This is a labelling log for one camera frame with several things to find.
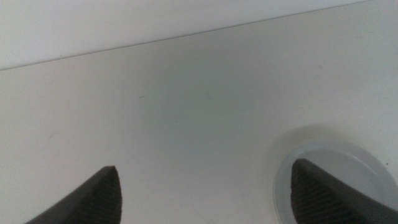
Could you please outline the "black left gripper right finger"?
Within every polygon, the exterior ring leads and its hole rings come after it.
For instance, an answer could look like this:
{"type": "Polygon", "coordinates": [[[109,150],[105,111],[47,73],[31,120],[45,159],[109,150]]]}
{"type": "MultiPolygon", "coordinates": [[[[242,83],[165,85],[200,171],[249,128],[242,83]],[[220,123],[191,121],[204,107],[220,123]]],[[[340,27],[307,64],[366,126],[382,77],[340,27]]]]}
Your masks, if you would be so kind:
{"type": "Polygon", "coordinates": [[[290,204],[297,223],[397,224],[397,211],[306,159],[292,165],[290,204]]]}

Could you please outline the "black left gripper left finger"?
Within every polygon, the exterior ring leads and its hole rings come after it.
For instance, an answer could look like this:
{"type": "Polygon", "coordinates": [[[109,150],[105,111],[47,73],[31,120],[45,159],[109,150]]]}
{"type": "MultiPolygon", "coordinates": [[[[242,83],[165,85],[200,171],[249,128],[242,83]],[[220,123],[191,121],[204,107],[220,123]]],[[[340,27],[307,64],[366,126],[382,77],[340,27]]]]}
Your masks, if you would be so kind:
{"type": "Polygon", "coordinates": [[[118,171],[115,166],[106,166],[29,223],[119,224],[122,205],[118,171]]]}

